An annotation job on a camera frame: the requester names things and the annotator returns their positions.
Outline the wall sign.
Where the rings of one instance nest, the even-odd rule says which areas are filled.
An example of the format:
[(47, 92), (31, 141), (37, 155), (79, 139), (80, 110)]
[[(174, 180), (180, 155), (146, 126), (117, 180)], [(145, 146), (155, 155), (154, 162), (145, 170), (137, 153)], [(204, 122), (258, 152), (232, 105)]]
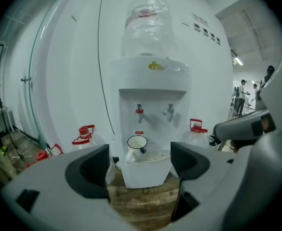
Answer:
[(202, 23), (202, 24), (204, 24), (205, 26), (208, 27), (208, 22), (205, 19), (203, 19), (202, 17), (196, 15), (195, 13), (192, 13), (192, 15), (193, 15), (193, 18), (195, 20), (199, 21), (200, 23)]

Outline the large bottle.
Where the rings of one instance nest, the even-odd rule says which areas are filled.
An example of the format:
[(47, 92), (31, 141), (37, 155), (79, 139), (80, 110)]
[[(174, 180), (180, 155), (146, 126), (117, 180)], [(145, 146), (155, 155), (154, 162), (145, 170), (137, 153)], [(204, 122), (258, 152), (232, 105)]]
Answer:
[(123, 55), (168, 58), (174, 49), (173, 21), (167, 2), (132, 0), (122, 35)]

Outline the beige trash bin black bag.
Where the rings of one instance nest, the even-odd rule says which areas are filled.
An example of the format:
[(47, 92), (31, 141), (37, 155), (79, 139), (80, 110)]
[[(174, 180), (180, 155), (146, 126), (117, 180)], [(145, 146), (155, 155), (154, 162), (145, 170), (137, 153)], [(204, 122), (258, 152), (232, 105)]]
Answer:
[(214, 135), (210, 135), (209, 139), (210, 139), (209, 145), (212, 147), (216, 147), (222, 143), (222, 141)]

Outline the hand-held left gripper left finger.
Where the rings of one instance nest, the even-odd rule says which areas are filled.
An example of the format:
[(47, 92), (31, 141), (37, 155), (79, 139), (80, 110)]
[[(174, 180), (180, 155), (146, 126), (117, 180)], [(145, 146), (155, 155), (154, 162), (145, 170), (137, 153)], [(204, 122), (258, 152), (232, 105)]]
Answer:
[(111, 206), (107, 144), (50, 157), (31, 165), (1, 191), (31, 231), (134, 231)]

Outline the white enamel cup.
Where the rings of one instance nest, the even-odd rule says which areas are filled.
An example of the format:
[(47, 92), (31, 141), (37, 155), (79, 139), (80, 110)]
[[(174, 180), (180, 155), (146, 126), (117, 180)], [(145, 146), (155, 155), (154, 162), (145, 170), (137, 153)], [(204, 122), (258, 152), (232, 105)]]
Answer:
[(141, 135), (131, 136), (127, 140), (128, 153), (125, 156), (125, 162), (140, 162), (144, 159), (145, 154), (147, 153), (148, 141), (145, 137)]

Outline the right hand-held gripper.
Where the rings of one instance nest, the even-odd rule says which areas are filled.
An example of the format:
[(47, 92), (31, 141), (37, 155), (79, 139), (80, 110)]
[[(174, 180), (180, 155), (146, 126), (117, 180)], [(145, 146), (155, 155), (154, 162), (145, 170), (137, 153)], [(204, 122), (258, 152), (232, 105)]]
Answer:
[(223, 140), (258, 139), (225, 213), (223, 231), (282, 231), (282, 64), (260, 97), (266, 109), (214, 127), (214, 135)]

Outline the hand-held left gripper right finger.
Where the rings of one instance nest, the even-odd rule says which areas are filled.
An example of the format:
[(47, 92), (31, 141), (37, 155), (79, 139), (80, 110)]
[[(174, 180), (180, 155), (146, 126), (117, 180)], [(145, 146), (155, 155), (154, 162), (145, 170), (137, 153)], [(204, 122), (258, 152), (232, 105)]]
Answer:
[(171, 162), (180, 176), (178, 219), (159, 231), (225, 231), (248, 159), (248, 147), (233, 154), (172, 142)]

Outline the white drip tray grille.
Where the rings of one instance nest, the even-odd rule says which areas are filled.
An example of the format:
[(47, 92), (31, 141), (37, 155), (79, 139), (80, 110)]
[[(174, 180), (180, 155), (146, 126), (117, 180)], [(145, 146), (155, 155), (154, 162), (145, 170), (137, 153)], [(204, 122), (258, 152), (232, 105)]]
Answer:
[(145, 153), (143, 161), (145, 162), (160, 161), (169, 158), (170, 155), (171, 155), (170, 149), (147, 151)]

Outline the frosted glass door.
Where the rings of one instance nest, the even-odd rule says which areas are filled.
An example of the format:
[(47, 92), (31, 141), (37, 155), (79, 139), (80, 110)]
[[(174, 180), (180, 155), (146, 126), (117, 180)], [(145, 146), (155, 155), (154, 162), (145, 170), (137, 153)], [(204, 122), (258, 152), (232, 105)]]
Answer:
[(54, 0), (48, 8), (34, 39), (30, 55), (28, 77), (29, 99), (38, 140), (42, 149), (49, 152), (48, 135), (58, 137), (52, 122), (47, 100), (46, 70), (50, 45), (56, 25), (70, 0)]

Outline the white water dispenser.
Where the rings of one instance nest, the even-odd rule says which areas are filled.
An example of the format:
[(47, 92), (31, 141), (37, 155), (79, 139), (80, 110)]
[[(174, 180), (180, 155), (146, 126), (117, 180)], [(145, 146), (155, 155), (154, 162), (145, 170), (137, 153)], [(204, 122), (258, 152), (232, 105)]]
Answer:
[[(119, 155), (125, 186), (129, 189), (162, 185), (172, 164), (170, 157), (153, 162), (125, 162), (127, 140), (141, 135), (147, 151), (170, 149), (185, 130), (191, 99), (191, 70), (181, 62), (154, 56), (122, 57), (110, 64), (108, 109), (115, 134), (114, 149)], [(138, 124), (135, 110), (143, 105), (146, 119)], [(174, 105), (167, 122), (162, 110)]]

